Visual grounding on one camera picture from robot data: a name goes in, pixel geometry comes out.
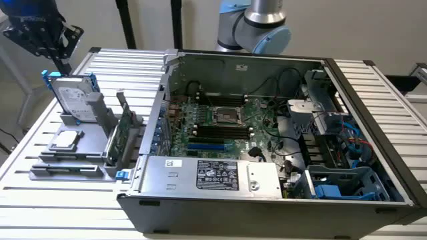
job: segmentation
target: white wall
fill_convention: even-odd
[[[128,0],[137,47],[173,47],[169,0]],[[114,0],[56,0],[66,21],[84,29],[70,59],[76,67],[92,46],[125,48]],[[183,0],[184,48],[213,50],[220,0]],[[369,59],[383,72],[404,74],[427,62],[425,0],[283,0],[292,40],[284,54]],[[40,71],[54,70],[0,36],[26,78],[40,83]]]
[[[66,22],[84,29],[77,49],[69,60],[73,68],[77,67],[90,47],[126,47],[114,0],[56,0],[56,3]],[[53,63],[44,57],[33,56],[1,34],[0,45],[6,49],[26,79],[34,85],[42,84],[40,72],[44,69],[54,71]]]
[[[173,47],[169,0],[130,0],[137,46]],[[183,0],[184,48],[213,50],[220,0]],[[405,74],[427,62],[425,0],[283,0],[292,40],[287,55],[373,60]]]

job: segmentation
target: sticker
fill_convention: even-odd
[[[58,87],[61,103],[70,115],[82,122],[96,122],[94,114],[86,105],[86,94],[78,88]]]
[[[247,70],[248,70],[248,65],[237,64],[237,65],[235,66],[235,70],[236,70],[236,71],[247,71]]]
[[[165,167],[180,168],[183,166],[183,160],[180,159],[167,159],[164,163]]]
[[[196,173],[197,189],[239,191],[237,162],[199,160]]]

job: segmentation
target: power supply label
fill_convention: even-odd
[[[199,160],[195,186],[204,190],[239,191],[237,162]]]

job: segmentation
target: motherboard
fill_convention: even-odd
[[[248,151],[259,147],[271,150],[275,144],[264,132],[277,134],[271,101],[263,98],[232,100],[183,97],[169,104],[172,125],[172,157],[256,160]]]

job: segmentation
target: black pole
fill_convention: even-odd
[[[136,42],[135,42],[135,35],[133,35],[133,29],[132,29],[130,14],[129,14],[129,8],[128,8],[128,0],[114,0],[114,4],[116,4],[117,9],[118,9],[126,48],[128,49],[136,49]]]
[[[171,0],[173,46],[176,49],[183,49],[181,7],[181,0]]]

